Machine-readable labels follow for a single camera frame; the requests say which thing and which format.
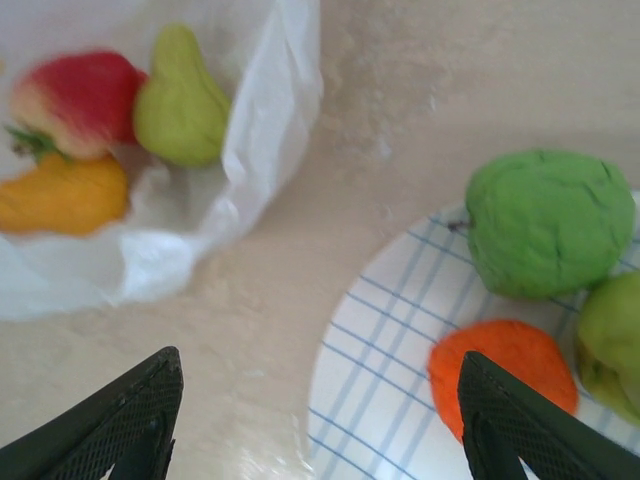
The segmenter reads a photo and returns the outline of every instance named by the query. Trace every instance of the white plate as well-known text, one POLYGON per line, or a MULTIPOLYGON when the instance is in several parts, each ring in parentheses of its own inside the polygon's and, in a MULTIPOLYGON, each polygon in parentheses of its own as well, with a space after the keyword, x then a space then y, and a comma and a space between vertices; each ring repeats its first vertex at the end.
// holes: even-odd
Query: white plate
MULTIPOLYGON (((446 226, 465 217, 461 205, 413 226, 362 272, 337 308, 309 405, 317 478, 472 478, 462 446, 434 411, 425 372, 434 342, 453 328, 486 317, 516 317, 551 333, 573 368, 570 324, 584 296, 528 304, 488 293, 464 232, 446 226)), ((618 271, 640 265, 639 244, 634 239, 618 271)), ((577 417, 640 454, 640 430, 596 404, 576 382, 577 417)))

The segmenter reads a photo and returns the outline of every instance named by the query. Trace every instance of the white plastic bag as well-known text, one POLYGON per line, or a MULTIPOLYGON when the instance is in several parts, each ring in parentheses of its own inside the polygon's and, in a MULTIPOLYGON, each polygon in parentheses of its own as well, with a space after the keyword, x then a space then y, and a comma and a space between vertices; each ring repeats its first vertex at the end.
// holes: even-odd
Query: white plastic bag
MULTIPOLYGON (((120 152, 140 167, 126 222, 89 239, 0 236, 0 319, 183 288, 203 255, 255 225, 301 162, 322 96, 318 0, 4 0, 2 11, 3 123, 11 82, 42 56, 106 46, 148 71, 157 32, 174 21, 193 27, 233 111, 222 165, 208 171, 120 152)), ((0 179, 26 168, 7 136, 0 143, 0 179)))

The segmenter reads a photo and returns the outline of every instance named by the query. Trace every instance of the green clay fruit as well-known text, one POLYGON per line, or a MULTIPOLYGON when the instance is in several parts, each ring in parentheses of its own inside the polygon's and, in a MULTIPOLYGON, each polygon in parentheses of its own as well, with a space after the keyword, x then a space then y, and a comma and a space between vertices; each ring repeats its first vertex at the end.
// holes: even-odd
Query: green clay fruit
POLYGON ((140 145, 181 167, 210 165, 222 152, 230 110, 193 31, 179 23, 164 27, 134 107, 140 145))
POLYGON ((635 203, 623 174, 565 151, 505 155, 466 192, 468 245, 487 289, 522 299, 577 292, 606 279, 633 238, 635 203))
POLYGON ((598 402, 640 426, 640 272, 613 277, 589 294, 578 318, 576 363, 598 402))

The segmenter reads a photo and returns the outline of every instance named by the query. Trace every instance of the toy fruit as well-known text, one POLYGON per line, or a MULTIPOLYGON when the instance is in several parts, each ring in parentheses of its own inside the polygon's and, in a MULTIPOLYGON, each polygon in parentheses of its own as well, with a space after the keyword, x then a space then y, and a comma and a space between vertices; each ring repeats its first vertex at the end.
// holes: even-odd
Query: toy fruit
POLYGON ((50 137, 78 160, 135 142, 132 112, 146 74, 110 50, 90 50, 42 62, 13 87, 9 104, 25 134, 50 137))
POLYGON ((170 24, 158 35, 151 75, 134 108, 140 145, 182 167, 218 159, 231 102, 207 71, 189 27, 170 24))
POLYGON ((579 153, 499 157, 476 171, 465 201, 475 267, 499 295, 544 299, 593 286, 633 236, 635 203, 623 174, 579 153))
POLYGON ((34 170, 0 184, 0 231, 85 236, 128 207, 127 175, 111 154, 75 162, 45 153, 34 170))
POLYGON ((429 355, 427 371, 436 411, 462 443, 458 381, 464 356, 477 351, 570 414, 578 390, 560 349, 546 332, 515 319, 490 319, 453 332, 429 355))
POLYGON ((640 426, 640 272, 590 292, 578 318, 576 361, 587 391, 640 426))

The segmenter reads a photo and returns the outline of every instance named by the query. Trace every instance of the plate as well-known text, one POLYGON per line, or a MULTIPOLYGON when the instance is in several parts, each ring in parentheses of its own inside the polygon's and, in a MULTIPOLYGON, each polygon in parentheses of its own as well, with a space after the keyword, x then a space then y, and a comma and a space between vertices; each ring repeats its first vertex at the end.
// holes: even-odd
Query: plate
MULTIPOLYGON (((317 478, 472 479, 463 447, 434 410, 426 376, 430 349, 453 329, 516 317, 553 335, 573 368, 571 325, 584 293, 543 303, 490 294, 465 233, 447 228, 466 216, 460 205, 418 222, 374 259, 340 302, 311 387, 308 440, 317 478)), ((640 266, 638 247, 634 238, 616 272, 640 266)), ((576 384, 578 419, 640 454, 640 430, 595 403, 577 378, 576 384)))

